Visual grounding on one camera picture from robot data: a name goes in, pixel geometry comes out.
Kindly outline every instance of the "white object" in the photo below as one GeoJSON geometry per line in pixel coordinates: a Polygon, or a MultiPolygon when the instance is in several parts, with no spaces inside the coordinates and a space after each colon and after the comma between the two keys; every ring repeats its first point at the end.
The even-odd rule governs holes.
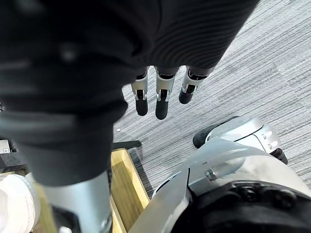
{"type": "Polygon", "coordinates": [[[8,140],[0,140],[0,154],[10,153],[10,146],[8,140]]]}
{"type": "Polygon", "coordinates": [[[17,174],[0,175],[0,232],[28,233],[38,222],[40,199],[35,187],[17,174]]]}

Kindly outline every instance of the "gray carpet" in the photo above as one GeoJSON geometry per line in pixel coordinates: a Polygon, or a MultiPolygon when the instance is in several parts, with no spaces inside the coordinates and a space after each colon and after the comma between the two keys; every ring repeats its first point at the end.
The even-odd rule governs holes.
{"type": "Polygon", "coordinates": [[[311,187],[310,9],[310,0],[261,1],[188,105],[178,101],[185,72],[180,68],[165,120],[155,116],[153,68],[145,117],[136,113],[131,86],[124,87],[129,107],[115,124],[114,141],[142,141],[130,153],[149,194],[193,154],[196,132],[234,115],[257,116],[271,124],[289,166],[311,187]]]}

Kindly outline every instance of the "robotic finger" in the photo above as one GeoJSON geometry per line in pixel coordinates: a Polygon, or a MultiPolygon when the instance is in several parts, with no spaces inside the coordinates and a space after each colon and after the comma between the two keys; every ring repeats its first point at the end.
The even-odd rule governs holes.
{"type": "Polygon", "coordinates": [[[140,116],[144,116],[148,112],[148,69],[149,67],[141,69],[135,82],[131,84],[136,100],[136,111],[140,116]]]}
{"type": "Polygon", "coordinates": [[[187,66],[182,88],[179,93],[179,101],[182,104],[187,104],[192,99],[195,90],[208,77],[215,67],[202,69],[198,67],[187,66]]]}
{"type": "Polygon", "coordinates": [[[163,120],[167,116],[169,99],[173,90],[174,80],[179,67],[156,69],[156,108],[155,115],[163,120]]]}

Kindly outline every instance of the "black fabric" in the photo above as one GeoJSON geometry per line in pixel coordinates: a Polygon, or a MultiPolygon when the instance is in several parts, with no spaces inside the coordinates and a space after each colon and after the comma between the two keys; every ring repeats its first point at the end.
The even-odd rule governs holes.
{"type": "Polygon", "coordinates": [[[149,65],[215,66],[257,2],[2,0],[0,135],[44,185],[99,175],[122,86],[149,65]]]}

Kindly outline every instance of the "screw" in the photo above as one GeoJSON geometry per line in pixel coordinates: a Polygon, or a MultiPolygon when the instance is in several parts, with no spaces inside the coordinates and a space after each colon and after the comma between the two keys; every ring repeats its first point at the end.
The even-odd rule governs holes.
{"type": "Polygon", "coordinates": [[[206,177],[207,177],[210,181],[214,181],[214,180],[217,179],[217,176],[216,176],[216,174],[215,174],[215,172],[214,172],[213,169],[209,169],[209,170],[205,171],[205,175],[206,175],[206,177]]]}
{"type": "Polygon", "coordinates": [[[277,207],[284,209],[291,209],[295,206],[297,201],[297,196],[294,192],[282,189],[276,192],[274,204],[277,207]]]}
{"type": "Polygon", "coordinates": [[[250,202],[254,202],[258,200],[258,195],[256,191],[252,187],[244,187],[241,190],[241,196],[246,200],[250,202]]]}

